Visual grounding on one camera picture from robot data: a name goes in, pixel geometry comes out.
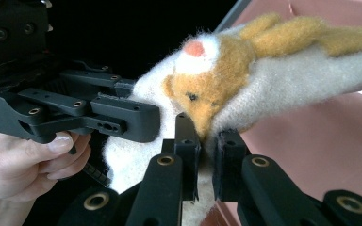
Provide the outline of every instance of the plush toy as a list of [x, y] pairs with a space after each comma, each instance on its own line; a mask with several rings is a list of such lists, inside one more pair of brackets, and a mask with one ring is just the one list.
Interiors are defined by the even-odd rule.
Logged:
[[189, 38], [135, 85], [129, 99], [160, 107], [160, 132], [149, 143], [109, 138], [110, 187], [121, 193], [138, 183], [163, 138], [174, 137], [175, 116], [186, 112], [206, 153], [199, 169], [200, 200], [183, 204], [183, 225], [199, 225], [214, 204], [216, 135], [242, 132], [263, 117], [361, 89], [362, 26], [332, 27], [314, 17], [282, 22], [270, 13]]

